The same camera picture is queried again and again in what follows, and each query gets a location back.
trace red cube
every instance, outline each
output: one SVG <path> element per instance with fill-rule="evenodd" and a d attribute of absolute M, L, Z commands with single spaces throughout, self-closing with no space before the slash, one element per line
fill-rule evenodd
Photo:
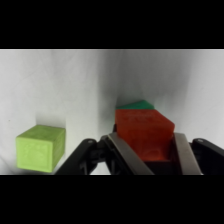
<path fill-rule="evenodd" d="M 175 125 L 157 110 L 116 110 L 117 134 L 143 161 L 167 161 Z"/>

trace white backdrop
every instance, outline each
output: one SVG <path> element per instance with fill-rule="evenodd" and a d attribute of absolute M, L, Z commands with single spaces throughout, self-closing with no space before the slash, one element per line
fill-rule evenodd
<path fill-rule="evenodd" d="M 83 139 L 111 132 L 115 106 L 141 99 L 189 141 L 224 148 L 223 61 L 224 50 L 0 50 L 0 174 L 24 172 L 15 138 L 34 125 L 66 128 L 59 167 Z"/>

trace yellow-green foam block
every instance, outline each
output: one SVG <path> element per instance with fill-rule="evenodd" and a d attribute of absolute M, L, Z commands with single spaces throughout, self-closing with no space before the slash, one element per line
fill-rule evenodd
<path fill-rule="evenodd" d="M 65 152 L 64 128 L 37 125 L 16 138 L 17 167 L 51 173 Z"/>

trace block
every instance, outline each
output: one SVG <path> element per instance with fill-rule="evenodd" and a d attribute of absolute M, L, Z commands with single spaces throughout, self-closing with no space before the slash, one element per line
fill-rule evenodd
<path fill-rule="evenodd" d="M 157 110 L 116 110 L 117 134 L 145 162 L 168 161 L 175 125 Z"/>
<path fill-rule="evenodd" d="M 132 104 L 128 104 L 128 105 L 125 105 L 125 106 L 121 106 L 121 107 L 117 107 L 118 110 L 121 110 L 121 109 L 149 109 L 149 110 L 154 110 L 154 106 L 151 105 L 150 103 L 148 103 L 147 101 L 145 100 L 142 100 L 140 102 L 137 102 L 137 103 L 132 103 Z"/>
<path fill-rule="evenodd" d="M 16 138 L 17 167 L 51 173 L 65 152 L 66 130 L 37 125 Z"/>

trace green cube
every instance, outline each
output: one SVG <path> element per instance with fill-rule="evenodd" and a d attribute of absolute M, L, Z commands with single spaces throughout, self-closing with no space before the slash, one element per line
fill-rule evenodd
<path fill-rule="evenodd" d="M 150 103 L 148 103 L 145 100 L 139 101 L 137 103 L 128 104 L 122 107 L 117 107 L 117 110 L 128 110 L 128 109 L 136 109 L 136 110 L 142 110 L 142 109 L 148 109 L 148 110 L 154 110 L 154 106 Z"/>
<path fill-rule="evenodd" d="M 64 128 L 37 125 L 16 138 L 17 167 L 51 173 L 65 152 Z"/>

